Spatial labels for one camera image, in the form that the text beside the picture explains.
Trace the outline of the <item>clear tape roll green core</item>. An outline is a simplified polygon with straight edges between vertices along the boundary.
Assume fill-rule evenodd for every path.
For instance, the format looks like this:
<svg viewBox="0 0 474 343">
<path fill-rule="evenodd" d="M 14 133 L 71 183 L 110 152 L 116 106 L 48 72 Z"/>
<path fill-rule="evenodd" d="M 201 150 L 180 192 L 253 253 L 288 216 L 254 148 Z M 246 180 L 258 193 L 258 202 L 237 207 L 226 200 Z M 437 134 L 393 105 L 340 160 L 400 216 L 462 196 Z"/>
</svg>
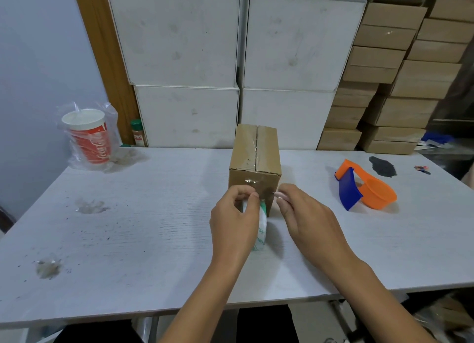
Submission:
<svg viewBox="0 0 474 343">
<path fill-rule="evenodd" d="M 260 201 L 259 209 L 259 225 L 257 239 L 253 246 L 253 251 L 260 251 L 264 249 L 267 232 L 267 209 L 265 201 Z"/>
</svg>

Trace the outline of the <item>brown wooden door frame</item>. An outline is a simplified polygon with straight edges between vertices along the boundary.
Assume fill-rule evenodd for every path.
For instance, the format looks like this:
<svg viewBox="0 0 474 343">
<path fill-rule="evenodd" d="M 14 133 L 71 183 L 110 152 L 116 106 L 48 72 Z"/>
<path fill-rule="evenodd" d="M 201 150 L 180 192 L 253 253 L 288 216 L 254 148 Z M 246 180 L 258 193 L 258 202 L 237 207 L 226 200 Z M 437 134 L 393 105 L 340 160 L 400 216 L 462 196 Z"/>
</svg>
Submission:
<svg viewBox="0 0 474 343">
<path fill-rule="evenodd" d="M 108 101 L 118 112 L 122 142 L 133 145 L 131 121 L 140 118 L 129 83 L 109 0 L 76 0 L 96 59 Z"/>
</svg>

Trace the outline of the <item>person's right forearm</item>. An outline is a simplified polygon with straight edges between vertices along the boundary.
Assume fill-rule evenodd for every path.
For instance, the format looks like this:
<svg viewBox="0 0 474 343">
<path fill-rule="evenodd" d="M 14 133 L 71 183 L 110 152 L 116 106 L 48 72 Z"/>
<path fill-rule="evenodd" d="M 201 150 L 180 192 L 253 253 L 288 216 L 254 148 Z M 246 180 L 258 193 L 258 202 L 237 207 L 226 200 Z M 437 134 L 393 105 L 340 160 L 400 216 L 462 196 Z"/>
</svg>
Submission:
<svg viewBox="0 0 474 343">
<path fill-rule="evenodd" d="M 321 267 L 376 343 L 436 343 L 389 292 L 368 264 L 350 257 Z"/>
</svg>

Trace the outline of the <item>red cup with white lid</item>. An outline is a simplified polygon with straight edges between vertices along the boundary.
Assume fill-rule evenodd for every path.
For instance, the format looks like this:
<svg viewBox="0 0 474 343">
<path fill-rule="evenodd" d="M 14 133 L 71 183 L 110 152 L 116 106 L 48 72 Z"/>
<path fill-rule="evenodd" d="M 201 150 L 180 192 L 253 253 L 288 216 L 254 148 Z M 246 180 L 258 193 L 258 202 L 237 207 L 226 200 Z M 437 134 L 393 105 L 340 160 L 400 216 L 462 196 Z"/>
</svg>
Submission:
<svg viewBox="0 0 474 343">
<path fill-rule="evenodd" d="M 61 121 L 90 164 L 101 165 L 110 160 L 111 143 L 103 111 L 80 109 L 65 114 Z"/>
</svg>

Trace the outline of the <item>orange and blue tape dispenser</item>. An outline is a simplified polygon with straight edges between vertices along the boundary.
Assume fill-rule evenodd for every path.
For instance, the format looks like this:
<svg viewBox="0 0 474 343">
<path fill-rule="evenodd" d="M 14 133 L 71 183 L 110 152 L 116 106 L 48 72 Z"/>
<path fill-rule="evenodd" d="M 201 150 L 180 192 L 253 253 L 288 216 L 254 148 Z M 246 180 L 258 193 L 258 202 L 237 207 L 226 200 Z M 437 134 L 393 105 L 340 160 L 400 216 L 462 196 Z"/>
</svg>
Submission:
<svg viewBox="0 0 474 343">
<path fill-rule="evenodd" d="M 395 191 L 385 182 L 366 172 L 358 164 L 345 159 L 335 172 L 339 198 L 348 211 L 359 201 L 374 210 L 382 210 L 397 201 Z"/>
</svg>

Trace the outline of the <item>dark grey flat scrap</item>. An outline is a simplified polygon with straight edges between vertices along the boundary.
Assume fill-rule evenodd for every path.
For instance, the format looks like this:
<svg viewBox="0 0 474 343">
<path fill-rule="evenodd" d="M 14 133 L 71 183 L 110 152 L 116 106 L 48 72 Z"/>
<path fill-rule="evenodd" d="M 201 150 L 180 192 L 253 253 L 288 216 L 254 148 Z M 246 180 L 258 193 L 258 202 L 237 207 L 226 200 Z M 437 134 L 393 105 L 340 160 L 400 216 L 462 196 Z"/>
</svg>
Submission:
<svg viewBox="0 0 474 343">
<path fill-rule="evenodd" d="M 397 175 L 394 165 L 389 161 L 380 159 L 376 156 L 370 156 L 369 161 L 372 164 L 372 169 L 379 176 L 392 178 Z"/>
</svg>

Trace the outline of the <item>clear plastic bag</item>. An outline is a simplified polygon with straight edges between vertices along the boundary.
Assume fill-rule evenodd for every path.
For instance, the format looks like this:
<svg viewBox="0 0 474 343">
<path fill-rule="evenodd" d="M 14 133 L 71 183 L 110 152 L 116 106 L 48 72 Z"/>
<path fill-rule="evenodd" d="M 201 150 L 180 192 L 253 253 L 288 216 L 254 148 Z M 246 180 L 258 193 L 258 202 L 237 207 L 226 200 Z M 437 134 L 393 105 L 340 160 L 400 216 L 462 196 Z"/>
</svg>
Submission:
<svg viewBox="0 0 474 343">
<path fill-rule="evenodd" d="M 62 124 L 61 119 L 65 114 L 86 108 L 98 109 L 105 113 L 105 121 L 107 124 L 111 143 L 110 160 L 105 164 L 90 164 L 86 160 L 85 156 L 80 152 L 77 145 L 74 143 L 73 138 L 68 132 L 66 126 Z M 76 170 L 113 173 L 122 171 L 125 168 L 132 166 L 143 159 L 146 159 L 146 156 L 141 154 L 136 148 L 122 146 L 123 142 L 117 127 L 117 123 L 118 112 L 109 102 L 89 102 L 79 104 L 71 102 L 59 106 L 56 110 L 56 125 L 58 129 L 64 132 L 69 142 L 70 157 L 68 159 L 68 166 Z"/>
</svg>

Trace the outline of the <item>person's left forearm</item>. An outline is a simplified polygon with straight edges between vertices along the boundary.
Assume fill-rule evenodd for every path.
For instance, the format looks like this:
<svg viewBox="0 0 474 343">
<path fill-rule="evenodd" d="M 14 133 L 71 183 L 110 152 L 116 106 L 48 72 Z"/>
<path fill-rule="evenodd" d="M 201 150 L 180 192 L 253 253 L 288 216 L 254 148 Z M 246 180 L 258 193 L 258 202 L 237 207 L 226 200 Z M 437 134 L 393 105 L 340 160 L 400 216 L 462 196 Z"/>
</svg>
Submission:
<svg viewBox="0 0 474 343">
<path fill-rule="evenodd" d="M 210 343 L 246 259 L 213 259 L 159 343 Z"/>
</svg>

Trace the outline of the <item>person's black trousers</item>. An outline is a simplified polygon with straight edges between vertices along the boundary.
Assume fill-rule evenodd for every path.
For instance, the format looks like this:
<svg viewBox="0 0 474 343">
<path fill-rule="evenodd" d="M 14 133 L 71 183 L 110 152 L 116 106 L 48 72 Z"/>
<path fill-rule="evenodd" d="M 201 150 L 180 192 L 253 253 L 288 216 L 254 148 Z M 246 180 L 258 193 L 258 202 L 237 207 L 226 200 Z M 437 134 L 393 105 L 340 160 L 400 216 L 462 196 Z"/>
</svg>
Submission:
<svg viewBox="0 0 474 343">
<path fill-rule="evenodd" d="M 144 343 L 131 320 L 70 324 L 53 343 Z M 287 304 L 225 310 L 211 343 L 299 343 Z"/>
</svg>

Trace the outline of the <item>stack of flat brown cartons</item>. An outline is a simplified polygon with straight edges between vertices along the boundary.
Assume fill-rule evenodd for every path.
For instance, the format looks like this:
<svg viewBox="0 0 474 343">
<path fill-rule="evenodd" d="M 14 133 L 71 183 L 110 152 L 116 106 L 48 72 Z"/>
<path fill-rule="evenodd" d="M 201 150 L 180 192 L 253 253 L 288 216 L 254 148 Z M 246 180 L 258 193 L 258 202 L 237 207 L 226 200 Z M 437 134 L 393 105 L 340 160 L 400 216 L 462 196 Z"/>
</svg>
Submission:
<svg viewBox="0 0 474 343">
<path fill-rule="evenodd" d="M 368 0 L 317 150 L 412 154 L 474 38 L 474 0 Z"/>
</svg>

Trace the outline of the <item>spice bottle with green cap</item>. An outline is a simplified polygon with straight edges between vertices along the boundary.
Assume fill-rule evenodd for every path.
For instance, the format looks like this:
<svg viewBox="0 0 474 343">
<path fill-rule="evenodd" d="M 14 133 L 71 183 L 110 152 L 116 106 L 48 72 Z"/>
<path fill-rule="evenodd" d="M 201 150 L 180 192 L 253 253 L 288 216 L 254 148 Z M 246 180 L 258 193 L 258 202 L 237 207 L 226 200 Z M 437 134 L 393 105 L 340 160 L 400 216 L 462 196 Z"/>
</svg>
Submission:
<svg viewBox="0 0 474 343">
<path fill-rule="evenodd" d="M 145 133 L 141 119 L 131 120 L 131 129 L 134 136 L 135 146 L 145 148 Z"/>
</svg>

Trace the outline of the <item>metal table leg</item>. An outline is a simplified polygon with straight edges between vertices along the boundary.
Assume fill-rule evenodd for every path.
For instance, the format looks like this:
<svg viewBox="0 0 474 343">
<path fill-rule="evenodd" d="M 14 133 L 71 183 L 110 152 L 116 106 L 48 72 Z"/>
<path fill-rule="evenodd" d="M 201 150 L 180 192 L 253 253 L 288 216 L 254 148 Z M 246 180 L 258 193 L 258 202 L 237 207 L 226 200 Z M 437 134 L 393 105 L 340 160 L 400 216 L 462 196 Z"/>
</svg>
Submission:
<svg viewBox="0 0 474 343">
<path fill-rule="evenodd" d="M 353 334 L 353 331 L 351 330 L 345 316 L 343 315 L 343 303 L 340 302 L 339 300 L 330 300 L 329 301 L 329 306 L 334 313 L 347 341 L 349 343 L 357 343 L 357 340 L 355 340 L 355 336 Z"/>
<path fill-rule="evenodd" d="M 135 331 L 144 343 L 157 343 L 159 316 L 141 317 L 135 320 Z"/>
</svg>

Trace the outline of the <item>crumpled clear tape scrap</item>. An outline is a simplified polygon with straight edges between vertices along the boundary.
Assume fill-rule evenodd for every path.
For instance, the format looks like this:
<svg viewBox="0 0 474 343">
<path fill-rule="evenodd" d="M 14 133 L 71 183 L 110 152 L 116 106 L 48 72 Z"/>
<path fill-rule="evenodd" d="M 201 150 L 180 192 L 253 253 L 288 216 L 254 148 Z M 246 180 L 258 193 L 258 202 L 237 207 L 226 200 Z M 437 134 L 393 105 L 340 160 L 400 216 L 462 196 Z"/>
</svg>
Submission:
<svg viewBox="0 0 474 343">
<path fill-rule="evenodd" d="M 62 262 L 56 258 L 47 258 L 36 262 L 36 274 L 40 279 L 53 279 L 62 269 Z"/>
<path fill-rule="evenodd" d="M 103 201 L 86 201 L 79 199 L 76 201 L 76 212 L 81 214 L 100 214 L 110 209 Z"/>
</svg>

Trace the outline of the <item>person's left hand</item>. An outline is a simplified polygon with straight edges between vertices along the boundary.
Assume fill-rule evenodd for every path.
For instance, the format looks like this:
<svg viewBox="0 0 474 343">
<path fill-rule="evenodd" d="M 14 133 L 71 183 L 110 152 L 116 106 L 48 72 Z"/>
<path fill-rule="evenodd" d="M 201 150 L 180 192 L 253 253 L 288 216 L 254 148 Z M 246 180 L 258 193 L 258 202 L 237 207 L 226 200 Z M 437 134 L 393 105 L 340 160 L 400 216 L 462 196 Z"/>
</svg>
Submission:
<svg viewBox="0 0 474 343">
<path fill-rule="evenodd" d="M 212 264 L 240 271 L 257 239 L 258 225 L 247 224 L 243 217 L 244 199 L 256 192 L 249 185 L 231 186 L 210 214 Z"/>
</svg>

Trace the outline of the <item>blue and white packet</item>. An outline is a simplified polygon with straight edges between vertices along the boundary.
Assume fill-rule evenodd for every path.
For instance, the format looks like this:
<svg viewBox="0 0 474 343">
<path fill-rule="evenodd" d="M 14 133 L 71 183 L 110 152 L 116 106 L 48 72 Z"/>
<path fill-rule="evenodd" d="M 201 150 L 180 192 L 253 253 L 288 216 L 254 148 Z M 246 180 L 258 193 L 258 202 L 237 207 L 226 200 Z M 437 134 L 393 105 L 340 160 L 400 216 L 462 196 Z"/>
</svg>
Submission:
<svg viewBox="0 0 474 343">
<path fill-rule="evenodd" d="M 435 132 L 426 132 L 419 140 L 414 150 L 425 150 L 431 148 L 449 148 L 454 137 L 450 135 L 439 134 Z"/>
</svg>

